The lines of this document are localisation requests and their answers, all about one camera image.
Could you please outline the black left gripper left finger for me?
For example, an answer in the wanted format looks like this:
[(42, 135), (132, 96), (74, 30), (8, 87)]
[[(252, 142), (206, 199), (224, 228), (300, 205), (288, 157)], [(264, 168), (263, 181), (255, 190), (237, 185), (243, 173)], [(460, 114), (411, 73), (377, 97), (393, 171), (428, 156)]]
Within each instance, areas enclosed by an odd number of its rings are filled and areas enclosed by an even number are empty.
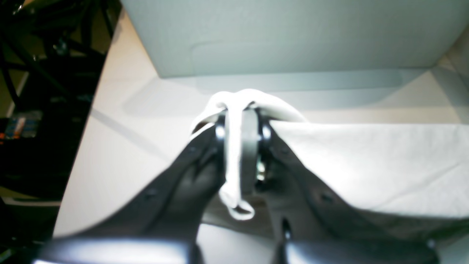
[(204, 210), (224, 184), (225, 116), (112, 216), (47, 242), (35, 264), (204, 264)]

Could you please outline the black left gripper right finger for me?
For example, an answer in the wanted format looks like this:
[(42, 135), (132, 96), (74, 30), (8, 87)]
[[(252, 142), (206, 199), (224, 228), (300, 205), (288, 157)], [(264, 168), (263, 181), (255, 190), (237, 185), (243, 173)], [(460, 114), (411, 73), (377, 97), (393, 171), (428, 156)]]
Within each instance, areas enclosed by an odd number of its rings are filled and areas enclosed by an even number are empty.
[(438, 264), (425, 242), (397, 239), (310, 172), (255, 109), (242, 112), (242, 194), (267, 203), (274, 264)]

